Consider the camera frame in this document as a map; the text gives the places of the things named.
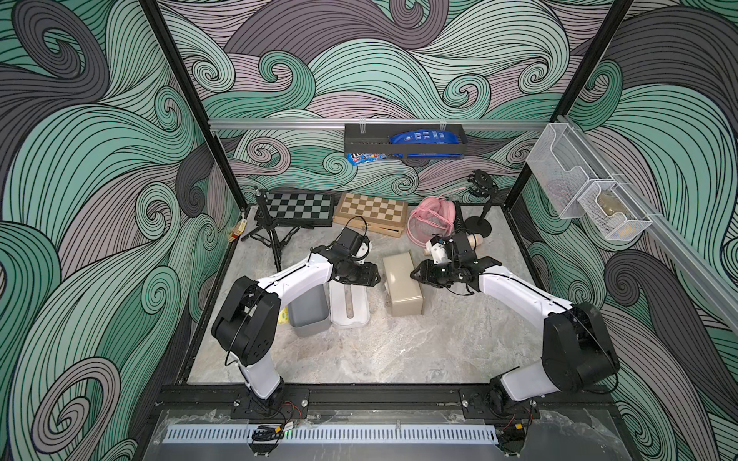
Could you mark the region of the wooden pestle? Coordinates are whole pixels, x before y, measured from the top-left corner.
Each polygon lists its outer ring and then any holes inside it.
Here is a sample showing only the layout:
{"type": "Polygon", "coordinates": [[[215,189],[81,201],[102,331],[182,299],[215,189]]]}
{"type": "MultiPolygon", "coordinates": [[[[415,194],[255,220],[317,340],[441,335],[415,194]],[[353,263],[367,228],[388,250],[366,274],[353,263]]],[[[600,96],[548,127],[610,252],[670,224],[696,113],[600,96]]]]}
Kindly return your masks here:
{"type": "Polygon", "coordinates": [[[473,250],[476,250],[484,243],[484,238],[480,234],[468,234],[467,240],[473,250]]]}

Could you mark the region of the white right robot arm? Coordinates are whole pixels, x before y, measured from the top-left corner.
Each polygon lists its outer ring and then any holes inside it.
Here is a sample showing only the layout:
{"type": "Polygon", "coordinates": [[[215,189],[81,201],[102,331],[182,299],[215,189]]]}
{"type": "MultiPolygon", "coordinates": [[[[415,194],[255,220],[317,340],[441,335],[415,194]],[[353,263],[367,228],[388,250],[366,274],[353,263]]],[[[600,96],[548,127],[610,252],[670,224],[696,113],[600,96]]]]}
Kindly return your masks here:
{"type": "Polygon", "coordinates": [[[596,385],[613,378],[620,362],[603,316],[590,303],[574,303],[519,278],[493,257],[478,257],[465,232],[437,234],[425,244],[429,256],[411,278],[435,288],[464,284],[468,294],[487,295],[511,308],[542,334],[541,358],[491,380],[498,411],[555,393],[605,393],[596,385]]]}

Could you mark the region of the black tripod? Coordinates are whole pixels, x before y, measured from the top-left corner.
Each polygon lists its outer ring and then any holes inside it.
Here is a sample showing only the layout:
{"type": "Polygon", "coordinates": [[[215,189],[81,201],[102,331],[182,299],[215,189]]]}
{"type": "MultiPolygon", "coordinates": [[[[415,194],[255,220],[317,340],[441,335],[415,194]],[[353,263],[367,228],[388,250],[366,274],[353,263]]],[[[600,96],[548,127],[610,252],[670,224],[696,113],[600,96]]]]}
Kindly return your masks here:
{"type": "Polygon", "coordinates": [[[274,265],[277,271],[281,272],[283,270],[282,260],[284,248],[292,240],[292,237],[299,232],[300,228],[292,227],[284,237],[278,236],[277,228],[279,224],[277,219],[270,214],[267,190],[258,189],[255,197],[258,207],[255,213],[256,226],[254,230],[250,230],[250,232],[244,234],[239,241],[244,242],[248,239],[253,239],[270,249],[274,259],[274,265]]]}

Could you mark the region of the black wall shelf basket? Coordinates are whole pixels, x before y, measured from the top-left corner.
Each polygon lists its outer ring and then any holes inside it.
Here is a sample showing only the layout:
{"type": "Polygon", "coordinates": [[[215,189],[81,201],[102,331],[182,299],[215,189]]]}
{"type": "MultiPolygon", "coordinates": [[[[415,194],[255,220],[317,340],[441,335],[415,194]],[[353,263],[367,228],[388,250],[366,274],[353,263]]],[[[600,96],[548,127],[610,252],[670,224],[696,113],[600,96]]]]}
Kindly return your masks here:
{"type": "Polygon", "coordinates": [[[388,157],[463,157],[469,140],[461,124],[354,123],[344,126],[344,150],[347,154],[384,154],[388,157]],[[457,145],[395,145],[389,139],[396,134],[415,130],[443,130],[456,134],[457,145]]]}

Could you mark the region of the wooden chessboard box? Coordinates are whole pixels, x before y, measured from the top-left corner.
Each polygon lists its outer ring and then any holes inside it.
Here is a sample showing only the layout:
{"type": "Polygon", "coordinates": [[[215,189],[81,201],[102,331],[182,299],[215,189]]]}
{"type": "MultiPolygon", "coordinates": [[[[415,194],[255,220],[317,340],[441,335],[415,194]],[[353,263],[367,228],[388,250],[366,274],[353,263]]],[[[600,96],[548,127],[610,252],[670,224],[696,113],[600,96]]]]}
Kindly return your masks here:
{"type": "Polygon", "coordinates": [[[334,210],[334,223],[399,238],[403,235],[409,205],[396,200],[343,193],[334,210]]]}

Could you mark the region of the clear wall bin large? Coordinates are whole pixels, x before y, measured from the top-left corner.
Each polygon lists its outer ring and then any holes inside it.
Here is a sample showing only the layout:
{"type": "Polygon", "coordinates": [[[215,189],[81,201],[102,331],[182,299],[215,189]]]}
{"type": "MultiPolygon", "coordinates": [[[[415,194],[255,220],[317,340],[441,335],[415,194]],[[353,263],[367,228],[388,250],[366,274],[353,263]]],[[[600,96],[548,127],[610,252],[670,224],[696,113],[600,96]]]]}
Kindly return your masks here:
{"type": "Polygon", "coordinates": [[[580,195],[595,180],[582,139],[567,123],[551,123],[540,134],[527,165],[560,219],[585,215],[580,195]]]}

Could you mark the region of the blue plastic package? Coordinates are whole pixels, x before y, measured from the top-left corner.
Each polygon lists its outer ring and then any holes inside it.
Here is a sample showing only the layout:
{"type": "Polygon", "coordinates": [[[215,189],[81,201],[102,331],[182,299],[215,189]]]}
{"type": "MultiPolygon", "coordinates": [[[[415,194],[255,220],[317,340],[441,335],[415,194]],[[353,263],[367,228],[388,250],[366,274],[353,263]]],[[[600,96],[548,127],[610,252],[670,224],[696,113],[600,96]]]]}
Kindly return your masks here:
{"type": "Polygon", "coordinates": [[[415,130],[396,134],[389,139],[389,143],[395,145],[457,145],[460,141],[456,134],[449,131],[415,130]]]}

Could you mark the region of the black remote control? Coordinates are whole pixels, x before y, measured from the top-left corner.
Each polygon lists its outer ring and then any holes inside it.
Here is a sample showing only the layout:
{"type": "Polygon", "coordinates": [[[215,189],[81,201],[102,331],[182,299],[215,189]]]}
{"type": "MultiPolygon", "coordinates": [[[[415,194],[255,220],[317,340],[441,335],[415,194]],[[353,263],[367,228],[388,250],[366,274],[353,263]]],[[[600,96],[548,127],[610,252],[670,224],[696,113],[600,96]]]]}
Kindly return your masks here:
{"type": "Polygon", "coordinates": [[[461,207],[461,204],[459,201],[453,201],[454,210],[455,210],[455,218],[454,218],[454,229],[455,232],[464,232],[466,229],[465,226],[465,218],[463,215],[463,210],[461,207]]]}

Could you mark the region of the grey tissue box base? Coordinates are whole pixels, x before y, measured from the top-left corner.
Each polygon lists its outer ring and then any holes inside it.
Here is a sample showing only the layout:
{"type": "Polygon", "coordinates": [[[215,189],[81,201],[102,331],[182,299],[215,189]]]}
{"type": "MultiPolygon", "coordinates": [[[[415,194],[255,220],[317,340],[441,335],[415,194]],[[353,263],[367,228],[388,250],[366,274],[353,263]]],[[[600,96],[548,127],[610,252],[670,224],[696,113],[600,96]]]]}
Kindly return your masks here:
{"type": "Polygon", "coordinates": [[[288,322],[301,338],[326,332],[332,326],[332,321],[324,286],[315,286],[290,303],[288,322]]]}

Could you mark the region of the clear wall bin small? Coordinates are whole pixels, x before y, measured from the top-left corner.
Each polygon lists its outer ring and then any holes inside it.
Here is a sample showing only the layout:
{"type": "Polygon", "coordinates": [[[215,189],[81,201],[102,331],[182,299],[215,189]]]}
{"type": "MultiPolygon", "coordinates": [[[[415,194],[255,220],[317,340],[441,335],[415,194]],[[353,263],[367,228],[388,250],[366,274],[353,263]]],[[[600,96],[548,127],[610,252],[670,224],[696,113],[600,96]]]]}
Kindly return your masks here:
{"type": "Polygon", "coordinates": [[[578,196],[578,204],[607,241],[631,242],[653,224],[643,207],[613,180],[592,182],[578,196]]]}

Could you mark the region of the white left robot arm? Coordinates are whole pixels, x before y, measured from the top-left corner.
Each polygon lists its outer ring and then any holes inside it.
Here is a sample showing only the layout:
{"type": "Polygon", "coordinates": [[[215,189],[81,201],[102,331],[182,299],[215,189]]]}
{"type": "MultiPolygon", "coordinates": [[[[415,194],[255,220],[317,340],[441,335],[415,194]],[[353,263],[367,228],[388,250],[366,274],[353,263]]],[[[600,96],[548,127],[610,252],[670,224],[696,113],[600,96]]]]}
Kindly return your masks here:
{"type": "Polygon", "coordinates": [[[232,285],[211,326],[211,336],[234,359],[251,394],[267,401],[284,380],[270,355],[282,309],[315,287],[340,284],[374,287],[380,280],[373,262],[355,261],[325,246],[281,272],[232,285]]]}

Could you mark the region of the pink mesh food cover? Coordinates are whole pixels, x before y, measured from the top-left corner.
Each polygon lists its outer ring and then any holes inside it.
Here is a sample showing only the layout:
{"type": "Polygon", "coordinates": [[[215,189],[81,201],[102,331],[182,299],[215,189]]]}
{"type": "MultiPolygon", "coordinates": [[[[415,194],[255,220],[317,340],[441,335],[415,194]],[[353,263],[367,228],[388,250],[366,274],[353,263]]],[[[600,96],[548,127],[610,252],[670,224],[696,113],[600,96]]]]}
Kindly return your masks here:
{"type": "Polygon", "coordinates": [[[424,247],[436,234],[451,235],[456,217],[452,201],[439,196],[426,197],[407,219],[407,237],[414,245],[424,247]]]}

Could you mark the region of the yellow tissue paper pack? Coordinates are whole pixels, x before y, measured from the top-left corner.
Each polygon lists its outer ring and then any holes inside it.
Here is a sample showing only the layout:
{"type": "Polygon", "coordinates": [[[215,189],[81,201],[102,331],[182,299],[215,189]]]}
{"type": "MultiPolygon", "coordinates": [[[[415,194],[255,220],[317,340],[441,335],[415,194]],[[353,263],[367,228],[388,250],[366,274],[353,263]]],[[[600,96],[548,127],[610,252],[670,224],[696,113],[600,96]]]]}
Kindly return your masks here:
{"type": "Polygon", "coordinates": [[[288,324],[288,323],[289,323],[288,309],[286,307],[284,307],[281,310],[281,312],[280,312],[279,319],[278,319],[278,324],[279,325],[285,325],[285,324],[288,324]]]}

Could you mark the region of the white tissue box lid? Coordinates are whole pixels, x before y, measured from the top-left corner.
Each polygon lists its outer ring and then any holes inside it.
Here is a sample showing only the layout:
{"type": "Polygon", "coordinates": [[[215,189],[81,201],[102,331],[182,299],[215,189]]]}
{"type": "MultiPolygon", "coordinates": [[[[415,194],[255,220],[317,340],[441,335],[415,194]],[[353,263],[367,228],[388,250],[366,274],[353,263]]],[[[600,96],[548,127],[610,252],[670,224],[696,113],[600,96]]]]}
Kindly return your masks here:
{"type": "Polygon", "coordinates": [[[368,325],[371,312],[367,290],[364,286],[329,283],[332,324],[342,330],[363,328],[368,325]]]}

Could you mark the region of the black green chessboard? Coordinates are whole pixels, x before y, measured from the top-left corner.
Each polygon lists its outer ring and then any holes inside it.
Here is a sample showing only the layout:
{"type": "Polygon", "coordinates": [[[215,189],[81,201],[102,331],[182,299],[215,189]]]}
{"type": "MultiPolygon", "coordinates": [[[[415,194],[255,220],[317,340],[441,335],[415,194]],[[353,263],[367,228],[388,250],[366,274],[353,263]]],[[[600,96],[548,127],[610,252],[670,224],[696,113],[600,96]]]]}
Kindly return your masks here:
{"type": "Polygon", "coordinates": [[[268,193],[266,204],[277,227],[320,228],[332,226],[336,198],[322,193],[268,193]]]}

